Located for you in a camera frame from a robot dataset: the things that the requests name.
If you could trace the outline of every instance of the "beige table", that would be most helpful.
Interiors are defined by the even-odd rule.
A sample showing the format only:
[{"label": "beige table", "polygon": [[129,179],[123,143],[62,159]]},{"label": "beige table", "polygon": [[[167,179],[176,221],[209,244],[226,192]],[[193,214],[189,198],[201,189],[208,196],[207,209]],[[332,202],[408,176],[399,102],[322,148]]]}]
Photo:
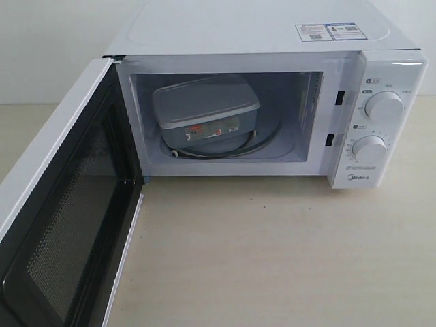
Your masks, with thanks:
[{"label": "beige table", "polygon": [[[109,326],[436,326],[435,108],[418,99],[378,189],[153,178]],[[3,175],[51,110],[0,107]]]}]

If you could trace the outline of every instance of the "plastic container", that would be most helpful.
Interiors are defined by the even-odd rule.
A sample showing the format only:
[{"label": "plastic container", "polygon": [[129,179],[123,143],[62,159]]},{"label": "plastic container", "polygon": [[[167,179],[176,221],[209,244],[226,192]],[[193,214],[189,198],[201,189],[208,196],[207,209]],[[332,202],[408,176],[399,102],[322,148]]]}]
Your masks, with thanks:
[{"label": "plastic container", "polygon": [[253,131],[260,102],[239,75],[203,78],[157,89],[155,116],[172,149],[183,149]]}]

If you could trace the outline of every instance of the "microwave top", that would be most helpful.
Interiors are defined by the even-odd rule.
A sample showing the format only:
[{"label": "microwave top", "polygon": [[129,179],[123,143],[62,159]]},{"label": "microwave top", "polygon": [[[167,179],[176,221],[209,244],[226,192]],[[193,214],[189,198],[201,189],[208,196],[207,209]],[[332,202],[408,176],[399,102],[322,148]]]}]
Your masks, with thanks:
[{"label": "microwave top", "polygon": [[367,0],[146,0],[106,56],[417,49]]}]

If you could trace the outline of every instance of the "control panel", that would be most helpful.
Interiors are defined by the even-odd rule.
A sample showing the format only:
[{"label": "control panel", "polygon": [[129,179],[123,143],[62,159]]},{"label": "control panel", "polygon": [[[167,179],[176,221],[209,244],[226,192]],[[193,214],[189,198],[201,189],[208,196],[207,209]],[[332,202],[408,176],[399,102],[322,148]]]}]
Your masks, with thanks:
[{"label": "control panel", "polygon": [[427,67],[420,50],[364,51],[364,73],[334,188],[380,184]]}]

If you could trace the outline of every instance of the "white wall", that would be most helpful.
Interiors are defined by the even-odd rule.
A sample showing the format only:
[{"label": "white wall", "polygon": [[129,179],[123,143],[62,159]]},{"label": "white wall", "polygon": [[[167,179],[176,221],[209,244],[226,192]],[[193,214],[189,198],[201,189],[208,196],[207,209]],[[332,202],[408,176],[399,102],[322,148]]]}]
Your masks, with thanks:
[{"label": "white wall", "polygon": [[[372,1],[436,62],[436,1]],[[0,104],[59,102],[136,2],[0,0]],[[436,95],[436,65],[421,94]]]}]

